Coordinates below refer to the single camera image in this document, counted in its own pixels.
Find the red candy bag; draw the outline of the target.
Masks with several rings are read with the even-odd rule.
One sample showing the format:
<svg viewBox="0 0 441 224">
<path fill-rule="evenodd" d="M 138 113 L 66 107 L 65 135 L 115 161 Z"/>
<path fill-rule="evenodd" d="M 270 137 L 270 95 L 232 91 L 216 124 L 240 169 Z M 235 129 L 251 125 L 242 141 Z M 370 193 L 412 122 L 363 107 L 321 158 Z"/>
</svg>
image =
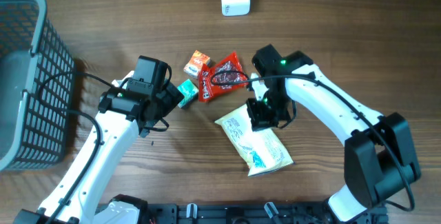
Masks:
<svg viewBox="0 0 441 224">
<path fill-rule="evenodd" d="M 209 68 L 203 65 L 198 76 L 200 102 L 208 102 L 214 98 L 243 88 L 247 83 L 238 83 L 246 81 L 249 77 L 244 73 L 237 53 L 232 52 L 221 62 Z"/>
</svg>

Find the teal small box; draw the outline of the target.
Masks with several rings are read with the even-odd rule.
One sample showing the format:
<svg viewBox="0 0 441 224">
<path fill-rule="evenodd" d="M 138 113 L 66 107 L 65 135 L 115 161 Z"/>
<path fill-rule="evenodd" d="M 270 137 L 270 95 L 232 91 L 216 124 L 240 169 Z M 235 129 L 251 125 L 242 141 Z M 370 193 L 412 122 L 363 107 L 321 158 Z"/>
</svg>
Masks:
<svg viewBox="0 0 441 224">
<path fill-rule="evenodd" d="M 182 82 L 177 89 L 184 96 L 183 100 L 178 104 L 178 107 L 181 109 L 186 108 L 198 96 L 199 92 L 190 79 Z"/>
</svg>

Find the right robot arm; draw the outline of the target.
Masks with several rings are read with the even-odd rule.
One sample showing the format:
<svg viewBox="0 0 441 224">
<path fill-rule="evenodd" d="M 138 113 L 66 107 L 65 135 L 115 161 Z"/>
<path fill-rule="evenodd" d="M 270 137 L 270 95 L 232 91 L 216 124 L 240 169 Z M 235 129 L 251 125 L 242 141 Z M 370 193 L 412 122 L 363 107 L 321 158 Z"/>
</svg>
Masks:
<svg viewBox="0 0 441 224">
<path fill-rule="evenodd" d="M 344 147 L 345 185 L 325 201 L 330 221 L 348 223 L 406 190 L 410 212 L 415 200 L 410 185 L 422 176 L 411 130 L 397 112 L 385 116 L 359 103 L 301 51 L 281 56 L 273 45 L 252 58 L 259 73 L 247 100 L 252 130 L 284 128 L 296 117 L 297 103 L 320 119 Z"/>
</svg>

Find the orange small box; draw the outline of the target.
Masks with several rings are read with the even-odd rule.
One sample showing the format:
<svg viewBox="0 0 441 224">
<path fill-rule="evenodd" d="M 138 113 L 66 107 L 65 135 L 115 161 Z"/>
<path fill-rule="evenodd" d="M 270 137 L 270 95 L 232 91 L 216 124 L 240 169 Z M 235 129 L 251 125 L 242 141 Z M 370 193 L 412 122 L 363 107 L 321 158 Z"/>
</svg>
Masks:
<svg viewBox="0 0 441 224">
<path fill-rule="evenodd" d="M 211 58 L 209 56 L 196 50 L 183 68 L 183 71 L 189 76 L 197 79 L 201 72 L 202 66 L 209 65 L 210 62 Z"/>
</svg>

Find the grey plastic basket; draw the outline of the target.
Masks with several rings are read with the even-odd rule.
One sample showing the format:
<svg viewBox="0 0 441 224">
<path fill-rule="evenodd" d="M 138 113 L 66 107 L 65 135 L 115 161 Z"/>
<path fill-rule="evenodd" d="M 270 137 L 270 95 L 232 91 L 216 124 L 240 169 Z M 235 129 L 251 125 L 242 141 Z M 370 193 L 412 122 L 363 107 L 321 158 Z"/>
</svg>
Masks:
<svg viewBox="0 0 441 224">
<path fill-rule="evenodd" d="M 46 0 L 1 0 L 1 171 L 44 170 L 63 160 L 74 59 Z"/>
</svg>

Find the yellow snack bag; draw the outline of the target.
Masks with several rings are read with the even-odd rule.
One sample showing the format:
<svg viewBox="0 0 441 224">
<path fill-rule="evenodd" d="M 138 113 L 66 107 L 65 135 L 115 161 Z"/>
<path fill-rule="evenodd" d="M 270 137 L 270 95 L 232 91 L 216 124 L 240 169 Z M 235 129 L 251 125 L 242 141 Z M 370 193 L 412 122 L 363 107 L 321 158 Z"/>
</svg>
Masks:
<svg viewBox="0 0 441 224">
<path fill-rule="evenodd" d="M 267 128 L 254 132 L 247 106 L 244 104 L 229 114 L 217 119 L 240 157 L 246 162 L 248 176 L 258 176 L 293 165 L 290 154 L 280 139 Z"/>
</svg>

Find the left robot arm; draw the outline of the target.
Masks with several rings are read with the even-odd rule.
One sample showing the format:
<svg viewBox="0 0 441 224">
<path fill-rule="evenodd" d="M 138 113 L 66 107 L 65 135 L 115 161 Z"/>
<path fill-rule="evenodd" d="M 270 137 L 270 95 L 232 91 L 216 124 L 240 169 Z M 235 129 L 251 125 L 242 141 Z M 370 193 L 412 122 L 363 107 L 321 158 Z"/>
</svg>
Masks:
<svg viewBox="0 0 441 224">
<path fill-rule="evenodd" d="M 93 128 L 61 182 L 37 211 L 21 210 L 15 223 L 154 223 L 147 201 L 118 195 L 102 210 L 101 196 L 116 166 L 139 137 L 169 128 L 165 117 L 183 100 L 171 67 L 140 56 L 135 70 L 101 95 Z"/>
</svg>

